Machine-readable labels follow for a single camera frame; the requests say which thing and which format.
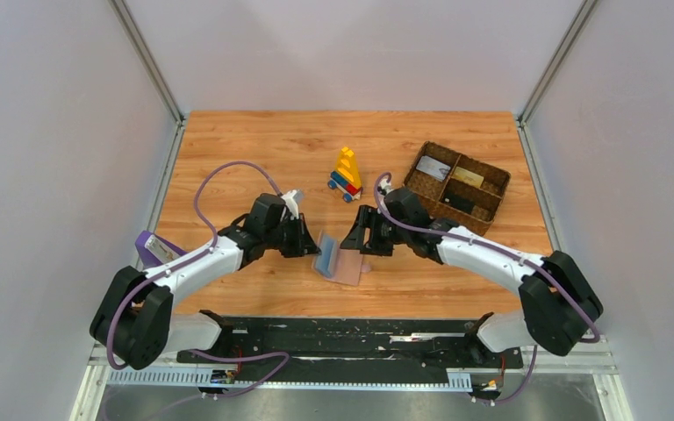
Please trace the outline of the colourful toy block car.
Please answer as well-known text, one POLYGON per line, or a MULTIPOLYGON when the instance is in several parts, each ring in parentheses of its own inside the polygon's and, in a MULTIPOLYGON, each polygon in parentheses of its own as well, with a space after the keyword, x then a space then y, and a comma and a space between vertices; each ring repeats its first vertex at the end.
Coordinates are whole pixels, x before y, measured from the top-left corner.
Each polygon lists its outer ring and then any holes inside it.
POLYGON ((360 199, 363 192, 362 178, 355 158, 355 152, 344 146, 339 153, 334 169, 329 175, 327 187, 339 190, 345 203, 360 199))

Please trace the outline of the purple box with card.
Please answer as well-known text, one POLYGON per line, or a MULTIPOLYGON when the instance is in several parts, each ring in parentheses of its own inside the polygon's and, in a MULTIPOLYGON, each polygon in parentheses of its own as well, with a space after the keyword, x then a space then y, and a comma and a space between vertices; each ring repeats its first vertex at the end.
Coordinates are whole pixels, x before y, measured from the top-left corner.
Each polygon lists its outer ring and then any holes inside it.
POLYGON ((179 246, 149 231, 142 231, 134 245, 144 269, 170 263, 187 253, 179 246))

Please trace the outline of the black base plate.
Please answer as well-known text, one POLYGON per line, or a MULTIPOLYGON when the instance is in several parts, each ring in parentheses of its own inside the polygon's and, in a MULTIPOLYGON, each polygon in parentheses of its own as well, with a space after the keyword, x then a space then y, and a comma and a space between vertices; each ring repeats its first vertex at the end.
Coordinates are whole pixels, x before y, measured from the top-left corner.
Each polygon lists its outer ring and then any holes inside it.
POLYGON ((261 379, 282 362, 264 354, 286 352, 290 358, 272 376, 274 382, 410 383, 448 382, 450 368, 483 369, 523 366, 520 350, 482 354, 466 347, 465 319, 244 318, 227 317, 213 348, 200 357, 180 352, 182 363, 209 363, 213 357, 243 357, 237 380, 261 379))

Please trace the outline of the white card in basket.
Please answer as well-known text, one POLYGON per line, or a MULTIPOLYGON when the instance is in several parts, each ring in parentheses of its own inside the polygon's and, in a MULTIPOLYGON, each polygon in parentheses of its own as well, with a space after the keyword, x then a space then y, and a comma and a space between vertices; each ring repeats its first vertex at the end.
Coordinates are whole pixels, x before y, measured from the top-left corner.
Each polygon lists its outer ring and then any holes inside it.
POLYGON ((415 167, 418 171, 425 175, 429 175, 439 182, 444 182, 451 171, 449 164, 438 161, 437 159, 422 155, 415 167))

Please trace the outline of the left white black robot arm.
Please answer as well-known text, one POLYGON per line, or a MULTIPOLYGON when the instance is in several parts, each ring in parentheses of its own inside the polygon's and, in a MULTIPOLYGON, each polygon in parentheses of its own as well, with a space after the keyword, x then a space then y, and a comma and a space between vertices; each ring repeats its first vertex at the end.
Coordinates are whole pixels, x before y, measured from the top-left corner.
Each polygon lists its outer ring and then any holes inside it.
POLYGON ((165 353, 213 348, 223 331, 220 318, 208 310, 176 315, 175 307, 268 250, 284 258, 319 254, 299 210, 303 196, 299 189, 262 193, 249 213, 198 249, 145 271, 120 269, 90 323, 90 336, 120 359, 116 369, 141 370, 165 353))

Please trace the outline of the black card in basket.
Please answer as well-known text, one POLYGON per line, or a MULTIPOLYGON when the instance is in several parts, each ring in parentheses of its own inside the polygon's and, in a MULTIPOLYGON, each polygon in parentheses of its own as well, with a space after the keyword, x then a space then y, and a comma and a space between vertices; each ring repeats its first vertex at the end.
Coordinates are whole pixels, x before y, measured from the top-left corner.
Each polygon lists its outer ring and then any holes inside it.
POLYGON ((466 214, 471 214, 475 208, 475 203, 472 200, 459 196, 453 192, 445 192, 442 196, 442 202, 447 206, 466 214))

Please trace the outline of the woven brown divided basket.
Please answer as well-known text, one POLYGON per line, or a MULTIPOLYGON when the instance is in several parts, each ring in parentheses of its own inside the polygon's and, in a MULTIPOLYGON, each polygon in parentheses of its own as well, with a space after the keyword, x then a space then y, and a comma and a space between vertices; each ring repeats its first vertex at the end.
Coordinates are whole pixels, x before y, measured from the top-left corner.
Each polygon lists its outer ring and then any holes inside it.
POLYGON ((419 196, 431 217, 454 220, 473 233, 484 236, 495 221, 511 179, 511 173, 502 168, 479 161, 441 144, 426 141, 415 153, 403 184, 419 196), (444 182, 439 182, 415 168, 422 155, 431 156, 451 166, 451 171, 444 182), (467 168, 482 175, 484 177, 482 188, 477 189, 455 180, 452 177, 455 167, 467 168), (475 203, 473 212, 466 214, 444 204, 442 196, 445 192, 453 192, 472 200, 475 203))

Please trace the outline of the gold card in basket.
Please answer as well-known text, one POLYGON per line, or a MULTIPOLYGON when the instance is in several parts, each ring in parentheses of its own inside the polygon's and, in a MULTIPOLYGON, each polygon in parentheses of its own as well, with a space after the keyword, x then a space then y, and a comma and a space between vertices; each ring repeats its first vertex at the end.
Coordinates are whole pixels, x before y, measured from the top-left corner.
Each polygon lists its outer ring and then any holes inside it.
POLYGON ((482 175, 463 167, 455 167, 452 177, 459 182, 466 183, 477 189, 481 189, 484 183, 484 177, 482 175))

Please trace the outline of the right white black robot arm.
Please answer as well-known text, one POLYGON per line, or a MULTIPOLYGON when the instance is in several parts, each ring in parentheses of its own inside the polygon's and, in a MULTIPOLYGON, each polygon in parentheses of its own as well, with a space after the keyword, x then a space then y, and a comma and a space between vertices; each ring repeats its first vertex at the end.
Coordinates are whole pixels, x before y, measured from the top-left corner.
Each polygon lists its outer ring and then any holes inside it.
POLYGON ((345 250, 390 256, 405 245, 417 256, 469 270, 520 300, 520 310, 480 317, 465 337, 479 353, 541 346, 566 356, 580 342, 595 343, 604 307, 574 259, 555 250, 524 253, 480 237, 448 218, 432 217, 407 188, 376 190, 376 206, 362 205, 345 250))

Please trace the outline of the pink card holder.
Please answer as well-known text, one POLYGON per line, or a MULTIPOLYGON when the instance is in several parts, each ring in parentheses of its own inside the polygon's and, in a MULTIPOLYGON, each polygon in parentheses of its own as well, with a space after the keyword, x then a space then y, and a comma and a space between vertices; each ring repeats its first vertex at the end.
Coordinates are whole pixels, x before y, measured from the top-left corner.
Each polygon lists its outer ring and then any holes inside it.
POLYGON ((312 261, 312 270, 320 277, 333 283, 358 286, 363 275, 372 270, 357 250, 340 248, 340 242, 328 234, 319 234, 320 254, 312 261))

